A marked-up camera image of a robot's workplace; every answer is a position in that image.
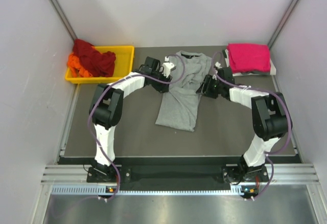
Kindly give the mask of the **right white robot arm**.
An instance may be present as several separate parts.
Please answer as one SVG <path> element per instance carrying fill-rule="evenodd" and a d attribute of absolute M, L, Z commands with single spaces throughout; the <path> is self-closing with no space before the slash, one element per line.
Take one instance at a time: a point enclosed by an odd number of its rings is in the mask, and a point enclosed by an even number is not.
<path fill-rule="evenodd" d="M 257 175 L 256 167 L 265 164 L 273 146 L 291 132 L 292 120 L 282 93 L 236 85 L 229 67 L 215 71 L 214 75 L 205 76 L 196 92 L 210 98 L 222 96 L 251 109 L 254 138 L 241 156 L 238 169 L 240 178 L 250 181 Z"/>

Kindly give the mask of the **grey t shirt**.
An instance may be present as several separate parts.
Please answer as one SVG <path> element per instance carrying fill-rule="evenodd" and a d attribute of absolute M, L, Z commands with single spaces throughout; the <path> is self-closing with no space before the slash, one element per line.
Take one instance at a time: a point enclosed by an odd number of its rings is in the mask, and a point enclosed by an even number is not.
<path fill-rule="evenodd" d="M 169 57 L 172 71 L 169 91 L 162 95 L 156 125 L 194 131 L 201 95 L 196 91 L 209 73 L 212 59 L 203 53 L 179 51 Z"/>

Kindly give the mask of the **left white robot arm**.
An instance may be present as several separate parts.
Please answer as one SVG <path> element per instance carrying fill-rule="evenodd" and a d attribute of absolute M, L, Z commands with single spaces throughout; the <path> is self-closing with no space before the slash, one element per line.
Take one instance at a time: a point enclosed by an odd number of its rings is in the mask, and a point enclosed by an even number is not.
<path fill-rule="evenodd" d="M 89 109 L 89 122 L 95 127 L 97 152 L 95 161 L 100 164 L 98 175 L 104 181 L 114 179 L 116 169 L 110 166 L 115 160 L 114 133 L 122 117 L 123 102 L 131 93 L 152 86 L 159 93 L 169 91 L 171 72 L 176 65 L 166 57 L 164 63 L 147 57 L 139 69 L 116 82 L 98 85 Z"/>

